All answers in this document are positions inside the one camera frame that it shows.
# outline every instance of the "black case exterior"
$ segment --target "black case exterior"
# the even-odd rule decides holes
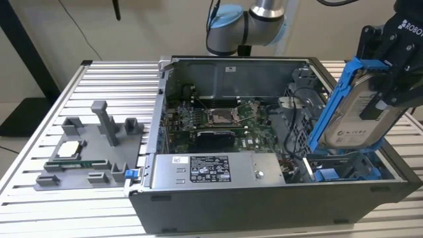
[[[336,82],[318,59],[308,60],[334,87]],[[404,182],[132,192],[130,201],[150,234],[352,224],[380,204],[399,202],[423,185],[386,141],[380,152]]]

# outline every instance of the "green circuit board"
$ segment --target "green circuit board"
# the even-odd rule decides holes
[[[171,112],[174,113],[168,117],[171,153],[192,153],[196,133],[223,130],[235,133],[235,143],[220,152],[255,151],[280,154],[266,106],[260,106],[259,102],[242,100],[236,108],[219,109],[199,109],[178,103]]]

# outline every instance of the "white wall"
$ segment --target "white wall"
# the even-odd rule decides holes
[[[41,90],[0,28],[0,103],[40,96]]]
[[[383,25],[395,14],[394,3],[395,0],[360,0],[328,7],[316,0],[300,0],[284,55],[351,59],[363,26]]]
[[[208,0],[120,0],[122,21],[111,0],[63,0],[104,60],[158,60],[160,55],[206,55]],[[244,9],[251,0],[224,0]],[[98,60],[57,0],[13,0],[51,74],[63,88],[83,60]],[[272,56],[275,47],[255,47]]]

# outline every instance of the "gray floor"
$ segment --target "gray floor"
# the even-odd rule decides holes
[[[5,120],[19,103],[0,103],[0,123]],[[0,146],[20,151],[29,137],[11,138],[0,136]],[[16,154],[0,148],[0,178],[3,177],[8,167],[11,166]]]

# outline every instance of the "screw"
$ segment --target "screw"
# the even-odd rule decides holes
[[[255,171],[256,179],[262,179],[264,176],[264,173],[262,171]]]

